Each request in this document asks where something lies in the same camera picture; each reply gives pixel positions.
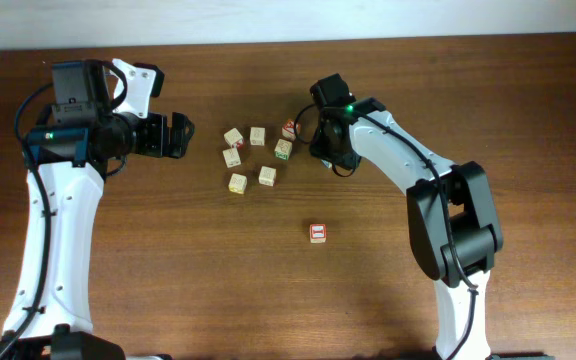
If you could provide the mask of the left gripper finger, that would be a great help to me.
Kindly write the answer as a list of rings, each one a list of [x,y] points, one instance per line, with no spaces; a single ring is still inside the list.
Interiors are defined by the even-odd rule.
[[[187,150],[187,139],[184,133],[172,133],[168,144],[170,158],[182,158]]]
[[[170,128],[171,145],[188,145],[195,132],[195,125],[183,113],[172,113]]]

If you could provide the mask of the wooden letter X block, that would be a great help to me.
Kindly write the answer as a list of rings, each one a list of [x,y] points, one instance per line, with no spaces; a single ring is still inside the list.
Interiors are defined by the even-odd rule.
[[[242,164],[241,158],[237,148],[229,148],[222,151],[225,164],[228,168],[239,166]]]

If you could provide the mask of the yellow number 2 block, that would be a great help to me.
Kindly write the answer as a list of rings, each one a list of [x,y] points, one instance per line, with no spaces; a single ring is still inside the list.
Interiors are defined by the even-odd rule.
[[[245,193],[246,187],[247,187],[247,177],[245,175],[237,173],[233,173],[231,175],[228,184],[228,189],[230,192],[243,195]]]

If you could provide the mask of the wooden number 3 block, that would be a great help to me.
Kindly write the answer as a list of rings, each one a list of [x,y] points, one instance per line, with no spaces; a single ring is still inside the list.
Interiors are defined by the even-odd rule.
[[[259,172],[259,183],[266,186],[273,186],[276,181],[277,170],[272,167],[262,166]]]

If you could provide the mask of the red letter I block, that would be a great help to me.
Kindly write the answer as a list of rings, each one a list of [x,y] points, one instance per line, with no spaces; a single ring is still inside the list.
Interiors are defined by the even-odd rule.
[[[309,227],[309,239],[313,244],[325,243],[327,240],[327,227],[325,224],[311,224]]]

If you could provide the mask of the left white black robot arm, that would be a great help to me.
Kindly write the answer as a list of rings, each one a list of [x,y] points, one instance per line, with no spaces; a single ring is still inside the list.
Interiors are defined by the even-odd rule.
[[[52,90],[26,134],[15,134],[27,169],[29,220],[22,269],[0,339],[0,359],[126,360],[97,337],[89,306],[92,231],[109,169],[130,154],[180,159],[195,126],[182,113],[150,111],[165,79],[155,65],[79,60],[55,63]]]

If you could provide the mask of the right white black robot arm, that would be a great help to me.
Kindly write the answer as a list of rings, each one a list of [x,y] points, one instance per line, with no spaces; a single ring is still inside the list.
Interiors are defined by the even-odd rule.
[[[379,168],[405,195],[412,254],[434,283],[441,359],[488,359],[485,291],[503,235],[487,175],[458,165],[409,135],[373,97],[356,99],[340,75],[310,89],[318,124],[312,156],[349,176],[361,160]]]

